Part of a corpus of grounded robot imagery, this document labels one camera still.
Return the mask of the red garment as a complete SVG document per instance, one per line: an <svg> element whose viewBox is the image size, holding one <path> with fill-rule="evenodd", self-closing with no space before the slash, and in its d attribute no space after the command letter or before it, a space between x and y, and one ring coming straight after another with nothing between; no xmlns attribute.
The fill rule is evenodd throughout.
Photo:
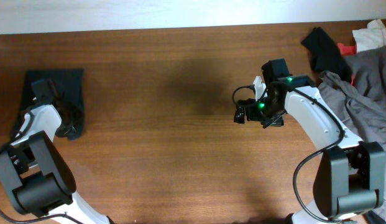
<svg viewBox="0 0 386 224"><path fill-rule="evenodd" d="M354 72L352 71L351 66L347 63L346 57L353 56L357 53L357 45L344 45L342 43L337 43L338 53L337 53L337 74L341 77L342 80L354 84Z"/></svg>

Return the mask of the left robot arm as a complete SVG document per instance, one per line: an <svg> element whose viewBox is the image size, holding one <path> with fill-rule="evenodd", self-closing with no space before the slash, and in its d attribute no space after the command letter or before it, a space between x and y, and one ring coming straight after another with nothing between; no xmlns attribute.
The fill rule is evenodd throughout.
<svg viewBox="0 0 386 224"><path fill-rule="evenodd" d="M73 173L53 140L77 132L83 123L83 106L43 101L21 111L23 122L15 136L0 148L0 183L11 205L29 223L112 224L76 189Z"/></svg>

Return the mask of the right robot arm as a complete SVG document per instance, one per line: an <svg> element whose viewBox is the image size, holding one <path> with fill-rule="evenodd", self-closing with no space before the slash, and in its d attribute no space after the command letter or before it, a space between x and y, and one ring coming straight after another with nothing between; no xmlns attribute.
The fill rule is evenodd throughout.
<svg viewBox="0 0 386 224"><path fill-rule="evenodd" d="M383 204L385 150L350 131L324 102L311 78L256 77L248 89L254 98L233 101L235 123L258 121L267 128L289 114L316 148L295 168L293 191L302 210L289 214L286 223L344 223ZM321 161L313 183L313 200L304 204L297 177L316 156L321 156Z"/></svg>

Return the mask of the grey garment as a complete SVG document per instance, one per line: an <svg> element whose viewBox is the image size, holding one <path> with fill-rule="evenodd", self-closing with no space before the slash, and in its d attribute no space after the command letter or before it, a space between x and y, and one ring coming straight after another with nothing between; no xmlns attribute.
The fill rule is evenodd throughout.
<svg viewBox="0 0 386 224"><path fill-rule="evenodd" d="M336 116L365 142L378 142L386 151L386 45L345 57L354 83L324 71L318 89Z"/></svg>

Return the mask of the black garment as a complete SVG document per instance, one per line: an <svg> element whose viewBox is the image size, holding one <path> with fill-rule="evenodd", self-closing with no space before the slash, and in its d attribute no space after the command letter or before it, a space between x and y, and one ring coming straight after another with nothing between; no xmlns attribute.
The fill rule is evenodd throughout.
<svg viewBox="0 0 386 224"><path fill-rule="evenodd" d="M352 70L340 53L337 44L321 27L315 27L301 44L310 52L310 66L315 72L329 71L350 83Z"/></svg>

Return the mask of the white garment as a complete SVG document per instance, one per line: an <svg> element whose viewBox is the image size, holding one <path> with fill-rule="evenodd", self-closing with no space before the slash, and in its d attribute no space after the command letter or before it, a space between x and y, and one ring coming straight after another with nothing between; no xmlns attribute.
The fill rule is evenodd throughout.
<svg viewBox="0 0 386 224"><path fill-rule="evenodd" d="M353 30L352 34L357 45L357 53L386 45L386 26L380 19L369 22L365 29Z"/></svg>

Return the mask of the black Nike t-shirt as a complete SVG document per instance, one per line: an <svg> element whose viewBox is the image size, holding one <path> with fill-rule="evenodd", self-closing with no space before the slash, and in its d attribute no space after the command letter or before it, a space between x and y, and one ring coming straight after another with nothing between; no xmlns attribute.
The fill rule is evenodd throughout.
<svg viewBox="0 0 386 224"><path fill-rule="evenodd" d="M24 76L22 88L22 98L19 107L19 112L11 130L11 136L14 137L19 132L23 122L24 114L34 108L42 105L35 105L33 102L34 94L32 92L31 83L40 79L51 78L58 80L65 91L62 101L68 101L78 107L83 113L83 129L85 122L85 106L83 101L82 91L82 68L69 69L47 69L47 70L28 70Z"/></svg>

